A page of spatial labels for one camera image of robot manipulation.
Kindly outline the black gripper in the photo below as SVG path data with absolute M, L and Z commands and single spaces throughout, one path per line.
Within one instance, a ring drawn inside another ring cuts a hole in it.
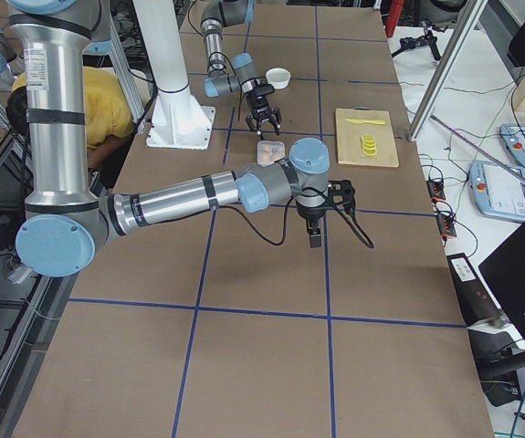
M 325 215 L 326 204 L 322 203 L 317 206 L 307 206 L 296 202 L 296 207 L 299 216 L 306 221 L 310 248 L 321 247 L 320 219 Z
M 245 94 L 250 114 L 246 116 L 246 123 L 250 131 L 257 135 L 262 134 L 262 124 L 268 122 L 279 135 L 282 123 L 282 116 L 279 108 L 272 108 L 267 99 L 267 95 L 275 92 L 275 89 L 268 83 L 256 84 Z

